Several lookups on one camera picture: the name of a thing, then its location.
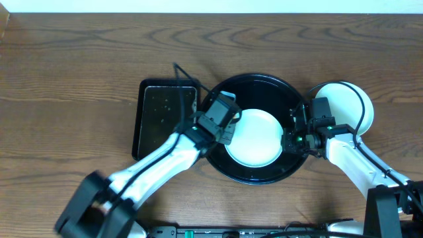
black rectangular tray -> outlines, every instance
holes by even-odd
[[[143,105],[144,105],[144,94],[145,89],[150,86],[162,86],[162,87],[177,87],[176,79],[144,79],[139,84],[138,92],[138,103],[137,103],[137,114],[135,118],[135,129],[134,129],[134,142],[132,143],[132,157],[139,161],[139,136],[141,133],[141,120],[143,116]],[[190,80],[180,80],[181,87],[194,87],[197,90],[197,103],[196,107],[200,104],[200,88],[191,82]]]

wood grain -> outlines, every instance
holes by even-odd
[[[423,164],[423,16],[13,14],[0,45],[0,237],[52,227],[95,169],[134,161],[138,85],[176,61],[213,87],[263,72],[300,92],[345,79],[375,107],[368,147],[414,180]],[[327,161],[309,158],[266,186],[229,180],[205,159],[142,207],[147,223],[283,226],[363,220],[365,200]]]

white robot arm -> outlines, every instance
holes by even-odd
[[[241,116],[235,95],[218,94],[196,123],[184,122],[178,132],[140,162],[104,179],[91,173],[79,185],[56,222],[62,237],[145,238],[134,222],[139,207],[160,186],[190,168],[221,141],[230,141],[227,126]]]
[[[380,169],[371,163],[359,150],[353,142],[353,134],[340,134],[327,139],[326,158],[334,165],[338,166],[348,178],[357,186],[358,190],[367,199],[367,192],[370,188],[379,185],[386,187],[395,187],[398,184],[387,177]],[[363,143],[360,136],[357,136],[357,142],[360,147],[385,170],[399,179],[404,185],[407,185],[408,177],[396,172],[385,162],[383,162],[373,151]]]

black tray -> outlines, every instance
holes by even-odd
[[[144,105],[144,94],[145,89],[150,86],[158,86],[158,87],[177,87],[176,79],[144,79],[139,84],[139,93],[138,93],[138,103],[137,103],[137,114],[135,118],[135,129],[134,129],[134,142],[132,143],[132,157],[139,161],[140,159],[144,158],[139,157],[139,136],[141,132],[141,120],[143,116],[143,105]],[[197,97],[196,101],[197,104],[200,103],[200,88],[197,87],[193,82],[190,80],[180,80],[180,86],[182,87],[194,87],[197,90]],[[157,135],[162,136],[169,136],[170,133],[165,130],[157,131]],[[161,144],[157,144],[156,148],[146,148],[148,150],[157,149]]]

white wall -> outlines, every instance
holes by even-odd
[[[423,13],[423,0],[0,0],[11,13]]]

